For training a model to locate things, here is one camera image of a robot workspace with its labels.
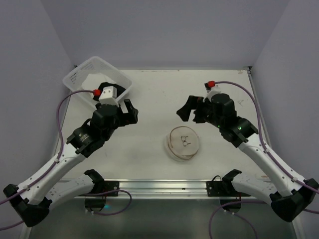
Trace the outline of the black garment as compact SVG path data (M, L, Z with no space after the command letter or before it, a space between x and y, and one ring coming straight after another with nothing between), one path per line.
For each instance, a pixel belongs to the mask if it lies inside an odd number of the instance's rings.
M98 87L98 90L103 90L105 87L114 87L115 89L117 89L117 93L116 93L116 99L118 102L120 102L122 99L120 98L120 96L123 94L123 92L126 90L125 88L123 88L122 86L118 85L118 84L112 84L112 83L108 83L108 82L103 82L100 84L100 86Z

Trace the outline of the round white mesh laundry bag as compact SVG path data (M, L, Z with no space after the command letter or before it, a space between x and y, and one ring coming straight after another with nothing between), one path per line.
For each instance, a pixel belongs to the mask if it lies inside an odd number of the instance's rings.
M192 128L182 125L173 128L165 136L163 145L171 159L186 162L198 154L200 139Z

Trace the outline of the white bra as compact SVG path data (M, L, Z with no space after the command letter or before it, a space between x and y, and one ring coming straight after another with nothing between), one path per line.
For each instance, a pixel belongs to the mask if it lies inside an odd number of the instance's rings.
M83 81L81 84L81 89L83 90L95 90L100 87L102 83L110 83L114 84L115 81L113 81L111 78L108 76L98 73L98 74L89 74L86 79Z

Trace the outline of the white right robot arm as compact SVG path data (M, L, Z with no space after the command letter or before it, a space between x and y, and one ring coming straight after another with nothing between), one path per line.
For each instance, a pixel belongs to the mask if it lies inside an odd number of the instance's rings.
M270 205L286 222L293 221L313 201L318 182L305 179L280 158L274 162L270 158L275 156L273 150L262 147L257 128L237 115L234 101L227 94L219 93L211 99L189 96L176 113L182 121L188 121L190 114L194 113L195 123L207 122L219 128L222 137L250 157L271 181L251 179L242 171L233 169L222 177L224 191L253 196Z

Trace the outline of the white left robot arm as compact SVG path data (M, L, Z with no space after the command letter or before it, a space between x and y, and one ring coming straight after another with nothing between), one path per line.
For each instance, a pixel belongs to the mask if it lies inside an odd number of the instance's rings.
M119 128L138 122L138 110L129 99L124 101L127 113L119 106L97 104L87 119L67 138L62 151L24 182L7 185L3 192L27 227L42 222L53 208L77 196L116 194L119 188L107 187L94 169L72 181L58 184L72 168L99 150Z

